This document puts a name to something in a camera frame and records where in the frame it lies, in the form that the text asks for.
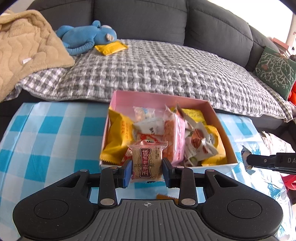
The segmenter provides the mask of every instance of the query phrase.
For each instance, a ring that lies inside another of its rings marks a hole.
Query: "crosshair symbol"
[[[146,202],[146,203],[144,203],[143,205],[145,205],[146,207],[150,207],[150,206],[153,205],[153,204],[150,203],[150,202]]]

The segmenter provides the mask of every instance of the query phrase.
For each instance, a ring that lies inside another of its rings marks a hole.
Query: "stuffed animal nose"
[[[114,37],[111,34],[106,34],[106,39],[108,41],[111,41],[112,42],[114,40]]]

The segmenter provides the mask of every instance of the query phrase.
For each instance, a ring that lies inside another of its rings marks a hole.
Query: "cardboard box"
[[[213,125],[217,128],[223,145],[226,151],[226,157],[228,164],[217,165],[211,167],[191,167],[194,172],[204,173],[206,169],[215,169],[221,173],[228,173],[232,170],[237,164],[236,155],[232,149],[231,143],[228,139],[228,136],[223,129],[221,122],[219,121],[214,109],[208,101],[192,99],[180,96],[164,95],[164,94],[154,94],[154,93],[144,93],[144,92],[133,92],[133,91],[115,91],[113,93],[110,107],[120,112],[132,120],[135,119],[134,106],[145,107],[145,108],[154,108],[156,109],[156,116],[163,115],[165,110],[165,105],[168,107],[175,107],[176,104],[183,109],[197,109],[201,110],[204,118],[208,125]],[[107,116],[103,141],[102,141],[102,150],[105,148],[107,143],[107,136],[109,130],[109,118]],[[114,165],[109,165],[108,163],[101,163],[102,168],[110,167]]]

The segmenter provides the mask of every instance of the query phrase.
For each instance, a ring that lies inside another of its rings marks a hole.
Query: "metal screw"
[[[181,203],[186,206],[191,206],[195,204],[195,201],[191,198],[184,198],[182,199]]]
[[[115,203],[115,201],[111,198],[104,198],[100,201],[100,203],[104,206],[110,206]]]

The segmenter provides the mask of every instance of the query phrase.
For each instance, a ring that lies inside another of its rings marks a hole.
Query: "green pillow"
[[[255,68],[257,77],[269,85],[285,100],[288,99],[296,80],[296,62],[265,47]]]

